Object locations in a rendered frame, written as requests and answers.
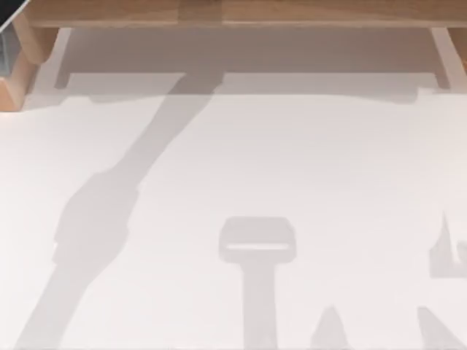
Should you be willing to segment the pale wooden drawer front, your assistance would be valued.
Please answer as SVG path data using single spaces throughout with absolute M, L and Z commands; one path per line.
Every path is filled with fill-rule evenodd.
M 30 62 L 25 53 L 21 51 L 14 63 L 12 73 L 7 77 L 0 77 L 0 112 L 21 110 L 36 71 L 37 66 Z

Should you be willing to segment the black panel with white edge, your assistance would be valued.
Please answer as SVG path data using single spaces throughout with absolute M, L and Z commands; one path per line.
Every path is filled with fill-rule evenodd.
M 31 0 L 0 0 L 0 33 L 25 9 Z

